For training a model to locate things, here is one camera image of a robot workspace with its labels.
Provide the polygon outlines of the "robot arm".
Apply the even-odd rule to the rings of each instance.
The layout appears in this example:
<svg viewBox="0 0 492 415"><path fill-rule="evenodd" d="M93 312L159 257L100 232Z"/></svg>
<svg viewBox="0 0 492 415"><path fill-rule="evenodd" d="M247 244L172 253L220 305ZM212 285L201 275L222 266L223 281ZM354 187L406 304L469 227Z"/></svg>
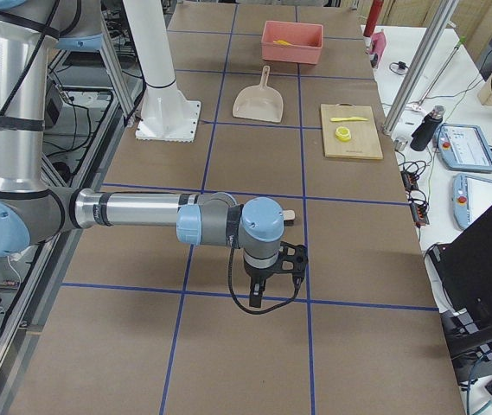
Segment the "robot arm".
<svg viewBox="0 0 492 415"><path fill-rule="evenodd" d="M308 264L304 246L283 241L283 210L273 199L105 193L42 180L48 51L97 48L100 20L96 1L0 1L0 257L95 225L173 226L183 243L241 250L251 279L243 310L264 314L268 278L288 274L299 288Z"/></svg>

